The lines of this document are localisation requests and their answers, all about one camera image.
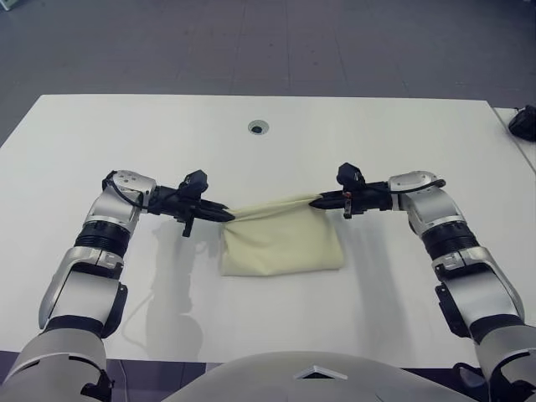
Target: silver robot arm segment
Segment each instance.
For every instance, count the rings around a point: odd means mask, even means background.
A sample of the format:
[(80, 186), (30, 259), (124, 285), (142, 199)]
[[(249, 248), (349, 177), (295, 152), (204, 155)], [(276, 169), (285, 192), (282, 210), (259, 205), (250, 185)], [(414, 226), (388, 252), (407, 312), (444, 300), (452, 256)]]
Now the silver robot arm segment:
[(232, 220), (223, 204), (201, 199), (206, 179), (197, 171), (178, 188), (167, 188), (119, 171), (103, 180), (102, 193), (41, 302), (39, 327), (44, 331), (19, 354), (0, 389), (2, 402), (111, 400), (113, 382), (105, 371), (101, 339), (121, 322), (127, 289), (119, 279), (139, 216), (171, 215), (185, 223), (185, 236), (194, 218)]
[[(427, 172), (392, 177), (394, 192), (437, 178)], [(489, 250), (478, 244), (447, 193), (430, 186), (395, 193), (393, 209), (408, 214), (441, 285), (435, 289), (449, 328), (472, 338), (494, 400), (526, 400), (536, 390), (536, 328), (524, 324), (523, 303)]]

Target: folded towel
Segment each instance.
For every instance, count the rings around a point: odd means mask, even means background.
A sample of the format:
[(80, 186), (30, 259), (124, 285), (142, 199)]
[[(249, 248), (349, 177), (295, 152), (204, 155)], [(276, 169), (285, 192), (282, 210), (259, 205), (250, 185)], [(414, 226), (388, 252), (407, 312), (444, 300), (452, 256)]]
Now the folded towel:
[(309, 206), (320, 197), (298, 197), (230, 210), (224, 224), (224, 276), (273, 276), (336, 270), (344, 258), (326, 211)]

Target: black clamp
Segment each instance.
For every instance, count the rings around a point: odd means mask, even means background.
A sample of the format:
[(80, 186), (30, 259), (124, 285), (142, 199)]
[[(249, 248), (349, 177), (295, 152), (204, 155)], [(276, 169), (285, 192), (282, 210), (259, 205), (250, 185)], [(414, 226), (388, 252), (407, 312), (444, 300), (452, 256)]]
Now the black clamp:
[(226, 211), (225, 205), (201, 199), (201, 194), (208, 187), (207, 175), (202, 170), (190, 173), (178, 188), (158, 186), (149, 201), (147, 212), (171, 215), (184, 223), (184, 237), (190, 236), (195, 218), (213, 222), (233, 220), (234, 215)]
[(366, 183), (359, 168), (344, 163), (338, 169), (337, 182), (343, 190), (322, 193), (322, 197), (310, 203), (319, 209), (343, 209), (343, 217), (363, 214), (369, 209), (385, 211), (393, 208), (393, 199), (386, 182)]

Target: black cable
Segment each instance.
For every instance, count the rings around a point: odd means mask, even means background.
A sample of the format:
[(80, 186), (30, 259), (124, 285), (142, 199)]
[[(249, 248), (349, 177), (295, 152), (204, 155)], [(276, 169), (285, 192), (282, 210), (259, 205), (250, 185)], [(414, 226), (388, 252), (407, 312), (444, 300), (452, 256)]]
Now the black cable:
[(132, 205), (133, 207), (136, 207), (136, 208), (139, 208), (139, 209), (147, 209), (146, 207), (144, 207), (143, 205), (135, 202), (135, 201), (132, 201), (130, 198), (128, 198), (125, 194), (123, 194), (121, 192), (121, 190), (116, 186), (116, 184), (114, 183), (113, 179), (109, 179), (106, 181), (117, 193), (117, 195), (119, 197), (121, 197), (121, 199), (123, 201), (125, 201), (126, 203), (129, 203), (130, 205)]
[(384, 190), (382, 188), (376, 188), (376, 187), (369, 186), (369, 185), (367, 185), (367, 188), (369, 188), (369, 189), (371, 189), (373, 191), (376, 191), (378, 193), (407, 194), (407, 193), (414, 193), (415, 191), (424, 190), (425, 188), (432, 187), (432, 186), (436, 186), (438, 188), (441, 188), (441, 187), (445, 187), (445, 185), (446, 185), (446, 181), (443, 180), (442, 178), (440, 178), (440, 179), (435, 180), (435, 181), (433, 181), (431, 183), (425, 184), (424, 186), (420, 186), (420, 187), (417, 187), (417, 188), (411, 188), (409, 190), (400, 190), (400, 191)]

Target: white table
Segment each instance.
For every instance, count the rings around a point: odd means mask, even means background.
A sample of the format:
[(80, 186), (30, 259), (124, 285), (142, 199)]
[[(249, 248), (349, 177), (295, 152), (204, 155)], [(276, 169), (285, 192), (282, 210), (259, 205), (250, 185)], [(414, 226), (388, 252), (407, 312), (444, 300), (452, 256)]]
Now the white table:
[(495, 112), (504, 124), (508, 135), (518, 144), (519, 151), (527, 158), (534, 173), (536, 173), (536, 142), (525, 141), (522, 138), (513, 136), (508, 130), (508, 123), (518, 114), (515, 109), (496, 107)]
[[(268, 121), (264, 136), (248, 123)], [(0, 148), (0, 349), (38, 332), (41, 297), (101, 179), (126, 168), (176, 185), (202, 168), (206, 198), (240, 207), (338, 189), (337, 168), (369, 181), (416, 169), (445, 178), (481, 243), (536, 324), (533, 172), (484, 101), (177, 95), (48, 95)], [(475, 363), (437, 306), (424, 246), (404, 213), (332, 215), (340, 271), (221, 277), (219, 226), (142, 216), (121, 281), (129, 296), (110, 358), (223, 362), (310, 349), (401, 367)]]

